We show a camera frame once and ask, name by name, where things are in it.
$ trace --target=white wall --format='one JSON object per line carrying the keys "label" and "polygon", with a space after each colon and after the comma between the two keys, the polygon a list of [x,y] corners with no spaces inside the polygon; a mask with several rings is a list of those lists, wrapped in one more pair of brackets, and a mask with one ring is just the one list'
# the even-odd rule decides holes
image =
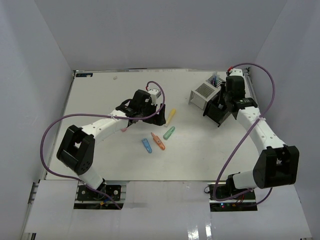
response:
{"label": "white wall", "polygon": [[[288,145],[300,151],[295,187],[315,240],[320,240],[319,30],[320,2],[289,0],[256,59],[276,83],[267,120]],[[252,79],[263,109],[270,100],[270,81],[257,70]]]}
{"label": "white wall", "polygon": [[0,239],[16,240],[41,136],[62,113],[72,71],[33,0],[0,0],[0,53]]}
{"label": "white wall", "polygon": [[254,61],[287,0],[35,0],[73,70]]}

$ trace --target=orange marker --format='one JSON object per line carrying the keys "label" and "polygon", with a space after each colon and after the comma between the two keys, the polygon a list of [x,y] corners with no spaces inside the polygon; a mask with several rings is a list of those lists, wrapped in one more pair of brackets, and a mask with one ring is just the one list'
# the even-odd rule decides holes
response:
{"label": "orange marker", "polygon": [[156,136],[154,133],[151,133],[151,136],[153,137],[153,140],[155,141],[156,144],[162,149],[165,150],[166,146],[163,144],[163,142],[160,140],[158,136]]}

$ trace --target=blue pen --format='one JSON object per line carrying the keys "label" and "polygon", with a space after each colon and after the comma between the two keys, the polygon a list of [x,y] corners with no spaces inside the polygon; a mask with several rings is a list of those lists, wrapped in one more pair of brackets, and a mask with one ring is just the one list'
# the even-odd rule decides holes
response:
{"label": "blue pen", "polygon": [[146,138],[142,139],[142,143],[143,143],[145,149],[148,151],[148,153],[152,153],[152,148],[148,142],[148,139],[146,139]]}

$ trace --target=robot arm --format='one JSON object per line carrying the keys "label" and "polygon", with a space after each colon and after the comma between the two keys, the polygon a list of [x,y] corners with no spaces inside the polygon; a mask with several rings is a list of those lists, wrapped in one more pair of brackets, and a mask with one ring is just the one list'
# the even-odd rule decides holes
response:
{"label": "robot arm", "polygon": [[[143,118],[157,110],[157,99],[161,91],[137,90],[132,99],[127,99],[111,112],[111,118],[103,118],[91,124],[68,127],[57,151],[56,157],[74,171],[78,177],[95,190],[101,190],[105,180],[92,167],[95,145],[118,130],[125,129],[138,120],[117,119],[114,117]],[[162,126],[166,123],[165,104],[153,117],[142,120]]]}
{"label": "robot arm", "polygon": [[[239,69],[233,69],[227,76],[226,82],[221,86],[219,101],[227,106],[229,112],[246,130],[261,115],[256,102],[245,97],[245,82]],[[298,149],[287,146],[277,137],[264,118],[253,128],[250,137],[260,156],[253,170],[228,176],[226,186],[229,192],[294,184],[298,170]]]}

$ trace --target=gray wall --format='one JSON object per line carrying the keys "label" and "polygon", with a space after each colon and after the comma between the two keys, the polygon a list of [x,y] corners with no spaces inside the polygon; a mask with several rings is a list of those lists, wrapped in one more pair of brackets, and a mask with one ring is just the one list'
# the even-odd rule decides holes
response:
{"label": "gray wall", "polygon": [[254,61],[287,0],[35,0],[73,70]]}
{"label": "gray wall", "polygon": [[[296,145],[300,151],[295,187],[316,240],[320,240],[319,30],[320,2],[290,0],[256,59],[270,70],[276,83],[276,98],[267,120],[288,145]],[[252,78],[264,109],[271,96],[270,81],[258,70]]]}
{"label": "gray wall", "polygon": [[0,53],[0,239],[16,240],[42,169],[40,139],[62,113],[72,71],[33,0],[0,0]]}

